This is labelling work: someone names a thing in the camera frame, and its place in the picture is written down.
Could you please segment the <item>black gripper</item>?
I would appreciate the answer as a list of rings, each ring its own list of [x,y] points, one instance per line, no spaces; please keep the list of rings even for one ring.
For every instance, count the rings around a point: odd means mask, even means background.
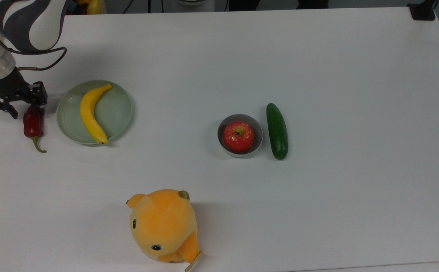
[[[29,87],[17,68],[0,79],[0,98],[3,99],[0,100],[0,111],[9,113],[13,119],[18,118],[18,113],[9,101],[22,100],[32,104],[38,108],[41,115],[45,115],[45,106],[48,104],[48,93],[43,82],[35,82]]]

